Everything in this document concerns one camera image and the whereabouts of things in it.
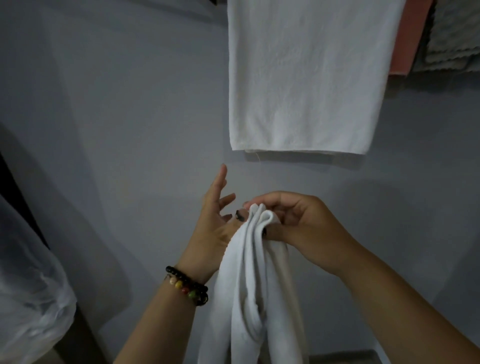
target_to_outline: beaded bracelet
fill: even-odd
[[[174,267],[168,266],[165,270],[170,284],[191,298],[195,306],[203,306],[208,302],[207,286],[195,282]]]

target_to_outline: person's right hand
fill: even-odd
[[[341,275],[365,251],[318,197],[276,191],[243,207],[248,210],[252,204],[265,204],[282,222],[266,227],[266,239],[293,245],[329,273]]]

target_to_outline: person's right arm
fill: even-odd
[[[254,203],[265,204],[282,221],[267,226],[267,239],[293,245],[342,279],[393,364],[480,363],[480,349],[361,246],[320,199],[272,192],[244,207]]]

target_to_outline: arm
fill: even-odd
[[[220,198],[227,184],[227,167],[222,165],[204,197],[192,237],[176,268],[192,280],[205,284],[220,267],[223,253],[240,221],[227,222],[232,215],[220,211],[235,194]],[[166,279],[145,310],[140,322],[115,359],[115,364],[182,363],[192,329],[195,305]]]
[[[342,279],[393,364],[480,363],[480,349],[361,246],[320,199],[272,192],[244,207],[253,203],[264,203],[282,221],[266,228],[267,239],[295,246]]]

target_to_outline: gray wall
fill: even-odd
[[[0,148],[108,355],[178,259],[222,162],[229,212],[269,190],[320,196],[480,343],[480,79],[408,84],[384,102],[365,157],[259,162],[229,145],[225,9],[170,3],[0,5]],[[312,353],[378,349],[337,278],[293,250],[291,264]]]

